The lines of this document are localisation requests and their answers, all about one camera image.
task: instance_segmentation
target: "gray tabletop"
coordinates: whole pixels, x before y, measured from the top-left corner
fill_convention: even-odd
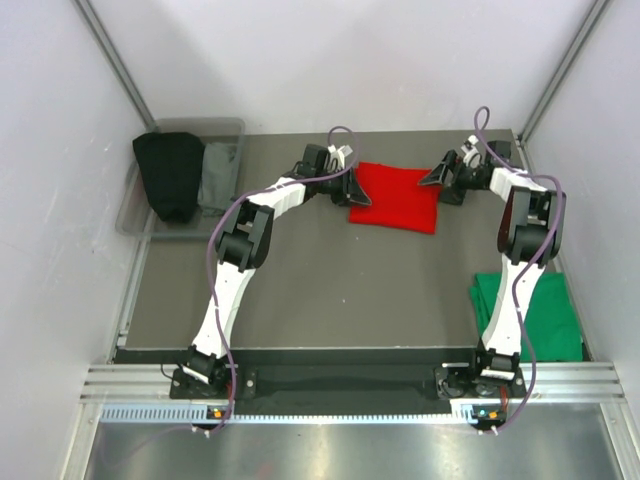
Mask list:
[[[431,168],[468,131],[359,135],[361,160]],[[513,140],[510,131],[489,139]],[[336,136],[337,143],[347,137]],[[241,190],[266,187],[320,134],[247,139]],[[515,147],[513,157],[519,162]],[[435,235],[355,225],[348,209],[318,196],[274,224],[265,264],[249,284],[231,339],[236,348],[475,346],[469,297],[477,272],[500,270],[496,235],[503,203],[469,192],[462,207],[439,205]],[[153,241],[127,348],[191,344],[209,301],[202,241]]]

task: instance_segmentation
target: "plastic bin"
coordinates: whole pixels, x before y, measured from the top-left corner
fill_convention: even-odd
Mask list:
[[[160,132],[189,132],[204,143],[222,142],[235,147],[234,175],[237,187],[238,170],[244,148],[245,125],[239,118],[168,118],[157,121]],[[158,239],[209,238],[219,217],[204,217],[198,207],[189,223],[163,222],[153,211],[142,184],[136,162],[129,172],[127,190],[116,219],[116,230],[123,235]]]

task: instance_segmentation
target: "white panel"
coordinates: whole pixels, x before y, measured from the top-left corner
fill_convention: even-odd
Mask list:
[[[133,244],[114,232],[143,127],[72,2],[0,3],[0,464],[54,478]]]
[[[94,0],[156,117],[250,133],[523,126],[590,0]]]
[[[640,3],[616,0],[530,142],[567,190],[561,256],[585,333],[640,421]]]

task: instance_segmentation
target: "folded red towel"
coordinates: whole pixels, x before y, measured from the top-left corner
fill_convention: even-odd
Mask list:
[[[349,222],[436,233],[439,186],[419,187],[430,170],[361,162],[356,178],[371,199],[369,207],[352,207]]]

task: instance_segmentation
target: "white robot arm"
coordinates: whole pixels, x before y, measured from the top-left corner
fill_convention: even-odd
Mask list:
[[[487,329],[478,345],[472,381],[490,385],[509,385],[516,377],[521,353],[521,331],[512,295],[513,285],[529,261],[542,246],[549,233],[550,221],[559,213],[559,227],[543,255],[516,284],[522,318],[526,318],[529,302],[538,279],[548,262],[555,257],[562,239],[562,211],[558,212],[555,191],[523,176],[526,172],[507,169],[487,155],[484,160],[476,149],[477,138],[471,136],[463,144],[462,156],[450,150],[442,162],[420,185],[442,185],[439,201],[452,205],[464,202],[467,190],[491,190],[506,204],[498,232],[498,250],[502,253],[502,276],[498,297]],[[509,142],[489,142],[494,151],[509,158]]]
[[[324,177],[345,168],[349,146],[336,149],[307,145],[302,161],[284,174],[264,193],[247,197],[229,216],[222,233],[216,239],[218,268],[215,291],[200,331],[189,348],[182,366],[184,372],[219,391],[226,382],[226,368],[222,360],[227,351],[216,325],[216,312],[226,339],[231,338],[240,301],[249,281],[265,261],[269,252],[273,222],[285,212],[302,205],[317,193],[329,194],[339,206],[369,205],[371,200],[360,188],[352,170],[343,175],[314,183],[293,183],[296,179]]]

